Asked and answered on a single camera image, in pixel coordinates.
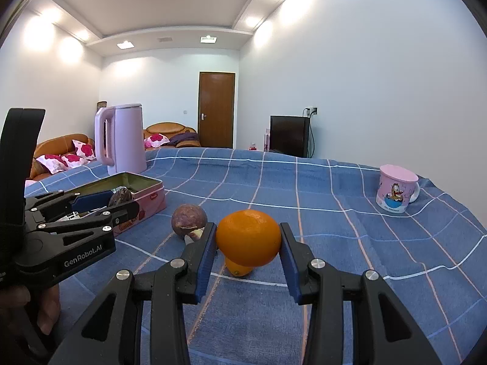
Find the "person's left hand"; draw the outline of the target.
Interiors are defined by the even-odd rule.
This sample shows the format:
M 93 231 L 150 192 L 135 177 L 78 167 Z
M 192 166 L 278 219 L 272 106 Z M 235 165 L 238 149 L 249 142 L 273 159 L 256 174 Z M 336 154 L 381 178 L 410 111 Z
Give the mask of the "person's left hand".
M 1 290 L 0 305 L 1 324 L 13 334 L 21 333 L 21 321 L 16 318 L 15 311 L 28 307 L 36 312 L 36 323 L 40 331 L 44 335 L 50 335 L 61 312 L 59 285 L 34 296 L 24 286 Z

